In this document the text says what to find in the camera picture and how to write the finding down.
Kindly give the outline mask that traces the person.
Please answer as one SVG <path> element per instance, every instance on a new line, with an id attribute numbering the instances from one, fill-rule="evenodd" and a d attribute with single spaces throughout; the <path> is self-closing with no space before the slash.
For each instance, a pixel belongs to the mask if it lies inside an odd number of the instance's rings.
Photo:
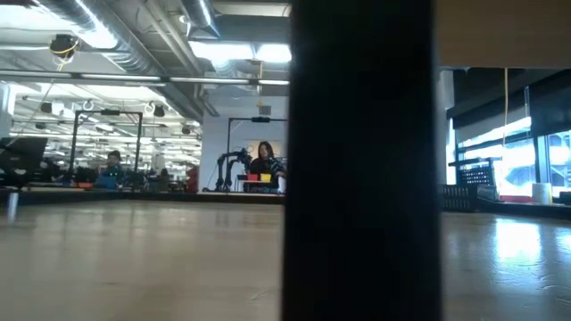
<path id="1" fill-rule="evenodd" d="M 107 190 L 120 190 L 124 186 L 125 171 L 121 166 L 120 152 L 114 150 L 107 156 L 107 168 L 103 170 L 95 181 L 95 188 Z"/>
<path id="2" fill-rule="evenodd" d="M 268 183 L 261 182 L 262 174 L 269 175 Z M 249 184 L 251 193 L 279 193 L 279 179 L 286 177 L 286 167 L 275 158 L 269 142 L 259 143 L 258 157 L 251 162 L 249 175 L 255 175 L 259 180 L 259 183 Z"/>

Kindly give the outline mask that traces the long light rail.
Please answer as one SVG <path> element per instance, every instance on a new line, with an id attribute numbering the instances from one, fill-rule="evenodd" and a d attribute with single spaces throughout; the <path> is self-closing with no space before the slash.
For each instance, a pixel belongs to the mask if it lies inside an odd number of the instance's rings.
<path id="1" fill-rule="evenodd" d="M 289 86 L 288 80 L 259 79 L 259 78 L 207 78 L 207 77 L 172 77 L 172 76 L 138 76 L 126 74 L 98 74 L 82 72 L 42 71 L 42 70 L 0 70 L 1 79 L 29 78 L 40 82 L 44 79 L 61 80 L 63 83 L 83 82 L 120 82 L 137 83 L 139 86 L 148 84 L 188 83 L 201 85 L 232 85 L 232 86 Z"/>

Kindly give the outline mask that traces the ceiling light panel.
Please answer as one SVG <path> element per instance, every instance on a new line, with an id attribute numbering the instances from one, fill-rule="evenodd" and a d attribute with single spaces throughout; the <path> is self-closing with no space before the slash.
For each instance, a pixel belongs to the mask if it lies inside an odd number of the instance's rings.
<path id="1" fill-rule="evenodd" d="M 231 60 L 259 60 L 263 62 L 286 63 L 292 55 L 289 45 L 232 43 L 232 42 L 199 42 L 189 41 L 194 55 L 211 62 Z"/>

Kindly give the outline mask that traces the black monitor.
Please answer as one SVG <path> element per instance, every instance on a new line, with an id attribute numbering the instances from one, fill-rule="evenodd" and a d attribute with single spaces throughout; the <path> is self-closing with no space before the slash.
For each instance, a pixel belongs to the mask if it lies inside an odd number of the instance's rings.
<path id="1" fill-rule="evenodd" d="M 0 139 L 0 188 L 21 189 L 39 169 L 46 149 L 43 137 L 4 137 Z"/>

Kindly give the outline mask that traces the black gantry frame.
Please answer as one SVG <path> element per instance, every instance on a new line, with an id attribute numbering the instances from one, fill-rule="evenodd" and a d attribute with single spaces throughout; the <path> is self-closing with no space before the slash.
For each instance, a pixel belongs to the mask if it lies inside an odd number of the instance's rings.
<path id="1" fill-rule="evenodd" d="M 275 158 L 280 161 L 286 169 L 287 142 L 286 130 L 288 121 L 286 119 L 273 119 L 270 117 L 258 116 L 250 118 L 230 118 L 228 120 L 227 152 L 240 151 L 244 148 L 251 156 L 252 160 L 258 157 L 258 145 L 262 141 L 271 144 Z M 259 181 L 248 181 L 249 171 L 244 170 L 241 163 L 235 163 L 232 168 L 232 186 L 236 192 L 251 193 L 248 189 L 250 183 Z M 279 179 L 279 193 L 285 192 L 285 179 Z"/>
<path id="2" fill-rule="evenodd" d="M 141 111 L 120 111 L 120 110 L 112 110 L 112 109 L 103 109 L 100 111 L 86 111 L 86 110 L 75 111 L 75 118 L 74 118 L 74 122 L 73 122 L 73 132 L 72 132 L 72 139 L 71 139 L 69 170 L 73 170 L 74 166 L 75 166 L 76 144 L 77 144 L 77 139 L 78 139 L 78 131 L 79 131 L 79 127 L 80 127 L 79 118 L 83 113 L 101 114 L 104 116 L 120 116 L 120 115 L 136 115 L 136 116 L 138 116 L 137 140 L 135 142 L 136 154 L 135 154 L 135 164 L 134 164 L 134 168 L 133 168 L 133 170 L 135 172 L 138 172 L 144 114 Z"/>

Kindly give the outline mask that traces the black plastic basket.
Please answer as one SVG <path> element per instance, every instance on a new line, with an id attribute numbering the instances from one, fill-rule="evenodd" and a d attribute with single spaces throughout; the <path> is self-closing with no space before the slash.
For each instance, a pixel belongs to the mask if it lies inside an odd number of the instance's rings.
<path id="1" fill-rule="evenodd" d="M 456 169 L 457 180 L 455 185 L 441 185 L 443 209 L 474 212 L 485 202 L 498 202 L 500 196 L 493 166 L 498 160 L 489 157 L 451 162 L 449 166 Z"/>

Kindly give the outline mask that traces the black ceiling-hung device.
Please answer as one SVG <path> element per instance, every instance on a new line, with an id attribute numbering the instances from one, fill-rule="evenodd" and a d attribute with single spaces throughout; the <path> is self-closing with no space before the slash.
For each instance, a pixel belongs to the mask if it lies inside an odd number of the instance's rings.
<path id="1" fill-rule="evenodd" d="M 80 39 L 68 34 L 57 34 L 49 45 L 49 51 L 62 59 L 70 59 L 79 47 Z"/>

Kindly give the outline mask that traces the white cylinder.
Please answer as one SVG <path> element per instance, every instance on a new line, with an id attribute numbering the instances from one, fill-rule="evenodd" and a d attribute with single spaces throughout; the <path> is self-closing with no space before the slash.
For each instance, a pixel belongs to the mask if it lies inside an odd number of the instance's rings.
<path id="1" fill-rule="evenodd" d="M 552 204 L 551 183 L 533 183 L 532 202 L 541 205 L 551 205 Z"/>

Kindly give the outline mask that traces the silver ventilation duct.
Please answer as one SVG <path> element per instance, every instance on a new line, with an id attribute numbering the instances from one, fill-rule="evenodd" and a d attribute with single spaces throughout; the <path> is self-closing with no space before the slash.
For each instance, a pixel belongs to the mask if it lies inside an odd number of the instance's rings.
<path id="1" fill-rule="evenodd" d="M 31 0 L 55 18 L 70 24 L 83 43 L 103 51 L 103 56 L 135 76 L 164 76 L 166 70 L 151 55 L 143 43 L 121 20 L 105 0 Z M 167 84 L 155 92 L 185 117 L 201 121 L 208 114 L 218 113 L 199 94 L 199 87 L 189 90 Z"/>

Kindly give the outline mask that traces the bright window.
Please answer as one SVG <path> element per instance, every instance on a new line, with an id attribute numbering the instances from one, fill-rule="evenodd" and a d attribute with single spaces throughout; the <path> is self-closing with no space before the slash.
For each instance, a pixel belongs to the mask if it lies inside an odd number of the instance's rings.
<path id="1" fill-rule="evenodd" d="M 501 196 L 532 195 L 532 185 L 551 184 L 552 195 L 571 192 L 571 130 L 537 139 L 530 117 L 502 125 L 498 118 L 454 129 L 460 160 L 492 158 Z"/>

